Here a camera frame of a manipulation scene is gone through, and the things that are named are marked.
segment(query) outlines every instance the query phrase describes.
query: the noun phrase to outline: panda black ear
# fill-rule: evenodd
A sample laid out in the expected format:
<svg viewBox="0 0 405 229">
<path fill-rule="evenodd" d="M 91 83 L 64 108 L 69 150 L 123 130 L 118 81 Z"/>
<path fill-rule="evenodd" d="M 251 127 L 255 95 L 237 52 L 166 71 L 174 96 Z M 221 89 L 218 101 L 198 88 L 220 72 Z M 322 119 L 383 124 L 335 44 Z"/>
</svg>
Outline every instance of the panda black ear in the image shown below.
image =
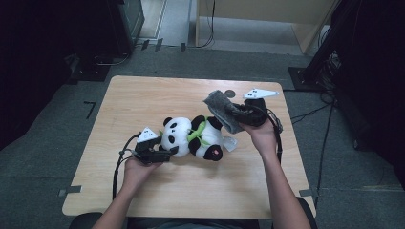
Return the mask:
<svg viewBox="0 0 405 229">
<path fill-rule="evenodd" d="M 166 126 L 166 124 L 172 119 L 173 119 L 172 117 L 166 117 L 166 119 L 164 119 L 163 121 L 163 126 Z"/>
</svg>

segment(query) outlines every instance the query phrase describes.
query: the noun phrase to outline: gray carpet floor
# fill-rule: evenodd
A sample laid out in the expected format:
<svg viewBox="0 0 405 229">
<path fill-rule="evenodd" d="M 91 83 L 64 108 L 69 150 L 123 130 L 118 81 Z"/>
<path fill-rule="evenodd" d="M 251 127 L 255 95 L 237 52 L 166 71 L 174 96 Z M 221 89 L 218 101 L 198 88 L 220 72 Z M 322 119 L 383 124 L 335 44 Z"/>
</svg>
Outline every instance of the gray carpet floor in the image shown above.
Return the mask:
<svg viewBox="0 0 405 229">
<path fill-rule="evenodd" d="M 64 198 L 57 194 L 71 184 L 114 75 L 274 81 L 293 90 L 288 67 L 306 67 L 310 60 L 302 55 L 136 48 L 128 60 L 111 68 L 105 82 L 63 85 L 30 130 L 0 152 L 0 228 L 69 227 L 73 218 L 62 214 Z M 320 93 L 285 96 L 291 116 L 325 105 Z M 89 118 L 91 105 L 84 101 L 96 102 Z M 307 116 L 294 124 L 294 131 L 312 189 L 321 175 L 319 228 L 405 228 L 405 193 L 392 166 L 374 152 L 353 149 L 352 132 L 338 107 Z M 269 225 L 270 220 L 261 220 L 263 228 Z"/>
</svg>

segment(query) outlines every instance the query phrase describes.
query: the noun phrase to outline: table top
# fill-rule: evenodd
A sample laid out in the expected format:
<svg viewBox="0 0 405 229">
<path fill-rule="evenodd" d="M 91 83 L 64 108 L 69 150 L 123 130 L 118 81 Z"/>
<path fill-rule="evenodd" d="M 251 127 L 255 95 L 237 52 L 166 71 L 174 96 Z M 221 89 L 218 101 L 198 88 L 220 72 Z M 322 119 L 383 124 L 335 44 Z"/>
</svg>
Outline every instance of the table top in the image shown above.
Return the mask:
<svg viewBox="0 0 405 229">
<path fill-rule="evenodd" d="M 282 87 L 278 83 L 115 76 L 101 104 L 95 125 L 77 167 L 72 186 L 80 193 L 67 195 L 63 213 L 77 216 L 104 212 L 112 201 L 113 174 L 118 152 L 134 134 L 149 127 L 163 130 L 166 117 L 211 115 L 203 100 L 215 90 L 232 90 L 230 100 L 243 104 L 243 94 L 253 88 L 272 90 L 279 95 L 265 98 L 280 118 L 284 131 L 282 167 L 295 195 L 308 190 L 295 134 Z M 263 162 L 246 132 L 223 136 L 238 140 L 237 148 L 218 161 L 199 159 L 191 154 L 172 157 L 160 166 L 139 189 L 127 216 L 163 218 L 270 219 Z M 135 148 L 136 141 L 129 145 Z M 123 180 L 119 168 L 117 188 Z M 311 197 L 304 198 L 315 214 Z"/>
</svg>

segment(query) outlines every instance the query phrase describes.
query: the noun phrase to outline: stuffed panda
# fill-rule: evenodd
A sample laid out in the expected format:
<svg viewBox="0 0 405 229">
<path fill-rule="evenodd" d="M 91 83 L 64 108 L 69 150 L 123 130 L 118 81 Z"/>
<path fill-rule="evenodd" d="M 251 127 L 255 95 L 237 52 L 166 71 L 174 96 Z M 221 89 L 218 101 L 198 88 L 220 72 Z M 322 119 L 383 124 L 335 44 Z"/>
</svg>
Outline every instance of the stuffed panda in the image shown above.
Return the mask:
<svg viewBox="0 0 405 229">
<path fill-rule="evenodd" d="M 179 147 L 173 156 L 188 153 L 198 158 L 218 161 L 223 157 L 222 123 L 215 116 L 199 115 L 190 121 L 185 117 L 167 117 L 161 132 L 160 146 L 164 150 Z"/>
<path fill-rule="evenodd" d="M 160 147 L 164 150 L 170 150 L 179 147 L 175 157 L 187 155 L 188 149 L 188 134 L 191 130 L 191 121 L 186 117 L 167 117 L 163 121 L 164 130 L 160 132 L 161 143 Z"/>
</svg>

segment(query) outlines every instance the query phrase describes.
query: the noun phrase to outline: gray object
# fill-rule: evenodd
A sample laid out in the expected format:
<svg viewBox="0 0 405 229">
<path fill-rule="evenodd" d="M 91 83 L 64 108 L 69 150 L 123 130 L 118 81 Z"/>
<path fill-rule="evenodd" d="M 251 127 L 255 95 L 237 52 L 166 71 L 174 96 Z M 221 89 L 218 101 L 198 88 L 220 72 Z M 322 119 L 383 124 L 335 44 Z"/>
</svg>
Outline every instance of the gray object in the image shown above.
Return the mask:
<svg viewBox="0 0 405 229">
<path fill-rule="evenodd" d="M 208 98 L 203 102 L 208 105 L 209 111 L 217 117 L 228 132 L 231 134 L 237 134 L 244 130 L 235 118 L 226 112 L 226 110 L 232 111 L 237 110 L 237 108 L 223 92 L 219 90 L 214 91 L 210 93 Z"/>
</svg>

